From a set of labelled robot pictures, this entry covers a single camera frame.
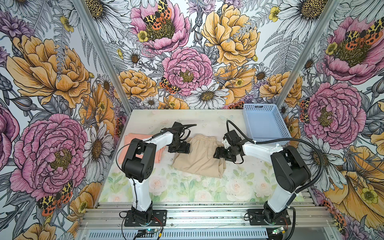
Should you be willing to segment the aluminium frame post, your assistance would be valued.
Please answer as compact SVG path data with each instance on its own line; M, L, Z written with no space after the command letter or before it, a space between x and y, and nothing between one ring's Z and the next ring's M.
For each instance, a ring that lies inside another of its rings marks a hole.
M285 85L282 88L282 91L279 93L279 96L275 101L275 105L277 107L280 107L285 102L285 99L287 98L288 94L290 93L290 90L296 82L302 70L302 67L304 66L307 60L308 55L310 54L312 48L314 48L315 43L320 39L325 28L329 25L329 22L331 21L332 16L336 12L340 2L341 1L339 0L332 0L328 1L328 3L326 4L323 13L320 15L318 23L315 25L314 31L309 34L308 40L302 52L300 53L297 62L295 63Z
M96 51L100 57L100 59L103 62L103 65L107 71L107 74L109 75L118 95L122 102L122 105L128 114L128 116L131 116L132 113L132 106L127 98L127 95L122 87L122 84L118 78L118 74L114 68L114 65L111 62L111 59L107 53L107 50L105 48L105 45L103 43L103 39L99 34L99 30L94 23L94 20L92 19L92 16L88 10L88 7L86 5L85 1L74 1L75 9L78 11L78 14L80 15L80 19L82 20L83 25L85 26L89 39L94 44Z

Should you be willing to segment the light blue plastic basket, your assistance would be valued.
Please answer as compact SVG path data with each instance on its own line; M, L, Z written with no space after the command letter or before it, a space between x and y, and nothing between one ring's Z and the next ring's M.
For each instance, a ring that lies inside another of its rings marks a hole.
M244 104L247 136L254 141L290 138L291 134L275 104Z

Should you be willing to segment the left aluminium frame post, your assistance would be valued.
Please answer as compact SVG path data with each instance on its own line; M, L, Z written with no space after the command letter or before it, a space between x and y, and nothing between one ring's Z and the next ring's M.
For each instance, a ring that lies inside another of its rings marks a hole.
M111 62L111 59L107 53L107 50L105 48L105 45L103 43L103 39L99 34L99 30L94 23L94 20L92 19L92 16L88 10L88 7L86 5L85 1L74 1L75 9L78 11L78 14L80 15L80 19L82 20L83 25L85 26L89 39L94 44L96 51L100 57L100 59L103 62L103 65L107 71L107 74L109 75L118 95L122 102L122 105L128 114L128 116L131 116L132 113L132 106L127 98L127 95L122 87L122 84L118 78L118 74L114 68L114 65Z

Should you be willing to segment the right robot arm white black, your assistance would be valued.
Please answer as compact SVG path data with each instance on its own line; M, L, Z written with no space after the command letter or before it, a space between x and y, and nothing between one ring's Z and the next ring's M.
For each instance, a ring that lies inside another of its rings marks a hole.
M277 186L264 209L254 219L261 219L267 225L277 224L286 215L287 209L301 191L300 187L311 178L312 173L298 150L290 145L281 146L282 139L256 142L242 139L232 130L223 137L223 146L217 147L215 159L235 163L237 157L254 157L272 165Z

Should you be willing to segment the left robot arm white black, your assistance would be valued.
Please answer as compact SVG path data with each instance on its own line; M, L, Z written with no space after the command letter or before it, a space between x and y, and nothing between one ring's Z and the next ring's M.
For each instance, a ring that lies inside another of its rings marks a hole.
M169 153L189 154L191 144L186 140L190 128L196 124L183 125L174 122L170 128L164 128L159 133L140 140L134 138L128 147L120 170L125 174L131 184L133 203L127 212L124 226L160 226L166 225L166 210L154 211L153 201L150 196L148 179L153 173L155 158L158 150L167 147Z

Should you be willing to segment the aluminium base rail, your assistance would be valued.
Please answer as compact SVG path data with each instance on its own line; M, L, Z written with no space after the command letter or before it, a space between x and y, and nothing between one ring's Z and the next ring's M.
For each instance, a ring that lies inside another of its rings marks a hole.
M157 203L154 210L167 210L166 227L181 228L245 228L244 220L249 209L262 209L261 203ZM296 209L296 226L299 228L332 227L333 219L325 207L309 203L293 203ZM122 211L127 203L106 203L87 210L80 225L81 230L116 230L122 225Z

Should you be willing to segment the right aluminium frame post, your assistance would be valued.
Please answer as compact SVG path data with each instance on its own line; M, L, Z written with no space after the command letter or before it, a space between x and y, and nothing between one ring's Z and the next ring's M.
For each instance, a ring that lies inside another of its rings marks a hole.
M326 4L323 13L320 15L318 23L315 25L314 31L309 34L308 40L302 52L300 53L297 62L295 63L285 85L282 88L282 91L279 93L279 96L275 101L275 105L277 107L280 107L285 102L285 99L287 98L288 94L290 93L290 90L296 82L302 70L302 67L304 66L307 60L308 55L310 54L312 48L314 48L315 43L320 39L325 28L329 25L329 22L331 21L332 16L336 12L340 2L341 1L339 0L332 0L328 1L328 3Z

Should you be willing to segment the beige drawstring garment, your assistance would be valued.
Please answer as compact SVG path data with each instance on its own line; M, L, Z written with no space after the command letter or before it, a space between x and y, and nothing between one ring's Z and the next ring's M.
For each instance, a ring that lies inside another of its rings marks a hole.
M188 143L190 153L176 154L172 167L189 174L221 179L226 170L226 161L214 158L214 154L223 144L216 137L201 134L190 138Z

